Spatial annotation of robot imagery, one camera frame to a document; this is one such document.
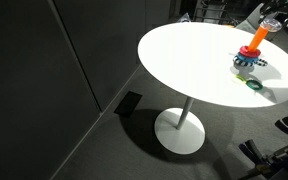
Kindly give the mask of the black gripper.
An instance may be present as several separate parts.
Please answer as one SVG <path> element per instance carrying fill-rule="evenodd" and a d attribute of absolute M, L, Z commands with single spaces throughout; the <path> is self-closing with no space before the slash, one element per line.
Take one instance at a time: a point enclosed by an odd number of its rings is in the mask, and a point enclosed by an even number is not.
<path fill-rule="evenodd" d="M 263 5 L 263 14 L 288 14 L 288 0 L 266 0 Z"/>

